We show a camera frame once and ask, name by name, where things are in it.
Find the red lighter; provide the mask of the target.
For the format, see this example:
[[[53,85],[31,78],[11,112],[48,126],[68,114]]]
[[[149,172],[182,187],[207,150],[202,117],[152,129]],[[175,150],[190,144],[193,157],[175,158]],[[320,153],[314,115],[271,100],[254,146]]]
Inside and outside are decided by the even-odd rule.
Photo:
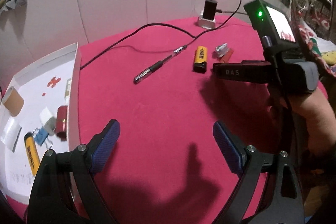
[[[220,63],[228,63],[232,57],[234,50],[227,43],[221,44],[215,48],[215,54]]]

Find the brown tape roll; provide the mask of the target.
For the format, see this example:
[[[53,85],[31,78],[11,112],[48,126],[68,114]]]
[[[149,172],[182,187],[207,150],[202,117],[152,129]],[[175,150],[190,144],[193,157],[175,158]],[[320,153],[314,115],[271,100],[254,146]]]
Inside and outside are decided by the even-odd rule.
[[[22,96],[13,86],[10,86],[7,89],[2,98],[3,106],[5,106],[5,108],[9,111],[12,117],[18,116],[18,114],[21,112],[23,108],[24,102],[25,101],[22,98]]]

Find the round rattan chair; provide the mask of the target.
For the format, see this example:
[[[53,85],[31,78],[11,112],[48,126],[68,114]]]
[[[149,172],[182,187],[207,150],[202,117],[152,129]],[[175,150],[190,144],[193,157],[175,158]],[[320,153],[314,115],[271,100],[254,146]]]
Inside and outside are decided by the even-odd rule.
[[[303,54],[321,76],[335,77],[335,0],[291,0],[291,20]]]

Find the red table cloth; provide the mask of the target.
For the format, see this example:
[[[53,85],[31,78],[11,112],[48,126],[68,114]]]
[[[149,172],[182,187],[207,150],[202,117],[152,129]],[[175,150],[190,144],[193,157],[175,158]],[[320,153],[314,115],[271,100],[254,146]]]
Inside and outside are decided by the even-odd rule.
[[[198,46],[221,43],[233,62],[261,60],[256,31],[239,19],[192,41],[195,19],[177,30],[152,26],[80,48],[79,130],[83,143],[111,119],[121,133],[96,184],[119,223],[211,223],[238,181],[213,137],[223,121],[246,144],[272,153],[280,128],[264,85],[217,80],[193,71]],[[177,48],[187,48],[138,84],[136,75]]]

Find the red cap small bottle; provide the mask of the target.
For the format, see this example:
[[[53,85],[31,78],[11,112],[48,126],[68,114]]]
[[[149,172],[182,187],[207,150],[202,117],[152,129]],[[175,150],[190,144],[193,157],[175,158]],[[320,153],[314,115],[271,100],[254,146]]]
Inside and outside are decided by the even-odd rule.
[[[67,105],[58,107],[55,125],[55,133],[57,135],[64,135],[67,132],[67,110]]]

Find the white partition board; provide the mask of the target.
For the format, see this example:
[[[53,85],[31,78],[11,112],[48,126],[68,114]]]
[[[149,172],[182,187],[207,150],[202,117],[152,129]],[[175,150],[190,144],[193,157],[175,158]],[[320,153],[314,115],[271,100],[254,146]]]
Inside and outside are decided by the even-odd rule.
[[[266,0],[279,9],[286,6]],[[27,65],[73,43],[81,46],[151,22],[197,16],[205,0],[27,0],[1,14],[1,87]],[[242,0],[218,0],[226,11]]]

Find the white cardboard tray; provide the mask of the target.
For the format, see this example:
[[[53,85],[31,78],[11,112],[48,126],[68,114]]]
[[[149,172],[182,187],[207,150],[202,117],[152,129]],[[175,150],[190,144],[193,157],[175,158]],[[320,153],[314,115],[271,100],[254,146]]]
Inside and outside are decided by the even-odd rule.
[[[49,139],[57,153],[72,151],[80,144],[78,88],[81,55],[78,47],[73,43],[38,59],[10,81],[9,85],[16,88],[25,102],[21,112],[14,117],[22,127],[15,152],[1,143],[1,191],[22,204],[29,203],[35,178],[26,154],[24,136],[43,126],[39,114],[45,107],[56,115],[58,107],[66,105],[64,93],[68,79],[72,79],[72,83],[67,105],[66,140],[62,141],[56,135]]]

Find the blue binder clip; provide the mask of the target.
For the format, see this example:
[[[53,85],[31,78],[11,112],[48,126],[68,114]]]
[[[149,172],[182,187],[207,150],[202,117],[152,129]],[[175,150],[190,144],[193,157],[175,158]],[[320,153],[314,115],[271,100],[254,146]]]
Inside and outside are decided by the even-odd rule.
[[[47,149],[51,149],[53,146],[52,141],[49,139],[49,133],[44,127],[36,128],[33,132],[33,138],[40,147],[45,145]]]

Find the black adapter in white dock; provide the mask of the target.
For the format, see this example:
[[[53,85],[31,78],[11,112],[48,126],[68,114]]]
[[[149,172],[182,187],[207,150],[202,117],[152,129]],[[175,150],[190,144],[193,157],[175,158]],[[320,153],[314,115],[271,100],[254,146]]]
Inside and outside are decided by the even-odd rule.
[[[205,0],[204,9],[201,11],[198,18],[198,26],[206,30],[215,28],[215,14],[218,12],[218,2],[214,0]]]

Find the black pen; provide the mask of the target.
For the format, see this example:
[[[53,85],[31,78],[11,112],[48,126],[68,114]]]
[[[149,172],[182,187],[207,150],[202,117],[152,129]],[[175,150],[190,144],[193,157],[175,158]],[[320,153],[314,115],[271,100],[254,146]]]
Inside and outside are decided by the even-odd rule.
[[[171,60],[176,55],[179,55],[187,48],[187,45],[181,46],[174,50],[170,55],[168,55],[165,59],[159,60],[150,67],[146,68],[144,71],[136,75],[133,79],[134,84],[140,83],[142,80],[146,79],[146,77],[150,76],[152,73],[156,72],[159,68],[161,68],[165,63]]]

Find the yellow lighter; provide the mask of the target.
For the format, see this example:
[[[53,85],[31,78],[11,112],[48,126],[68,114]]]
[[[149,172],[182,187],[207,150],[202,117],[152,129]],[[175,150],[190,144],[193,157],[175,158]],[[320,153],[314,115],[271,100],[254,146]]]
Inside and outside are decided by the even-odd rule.
[[[207,48],[205,46],[198,46],[195,51],[193,71],[197,73],[206,73],[207,71]]]
[[[24,136],[24,142],[25,142],[25,149],[26,149],[26,154],[28,157],[29,165],[31,168],[31,172],[33,176],[36,176],[41,161],[39,159],[39,155],[38,155],[38,151],[35,145],[33,134],[31,132],[28,132]]]

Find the yellowish dropper bottle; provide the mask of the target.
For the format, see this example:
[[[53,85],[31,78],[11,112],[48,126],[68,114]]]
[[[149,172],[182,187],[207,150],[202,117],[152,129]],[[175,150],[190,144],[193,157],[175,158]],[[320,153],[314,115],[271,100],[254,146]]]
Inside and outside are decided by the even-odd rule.
[[[71,83],[72,83],[72,79],[68,79],[66,82],[66,89],[64,93],[64,100],[65,100],[66,105],[69,105],[69,102],[70,102]]]

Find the white pill bottle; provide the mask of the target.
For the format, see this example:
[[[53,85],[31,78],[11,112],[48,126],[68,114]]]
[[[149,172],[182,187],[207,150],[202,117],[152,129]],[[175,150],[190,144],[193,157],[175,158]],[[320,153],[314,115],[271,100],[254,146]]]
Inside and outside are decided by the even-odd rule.
[[[21,132],[21,125],[13,118],[10,117],[3,128],[1,134],[1,142],[11,151],[15,152],[18,137]]]

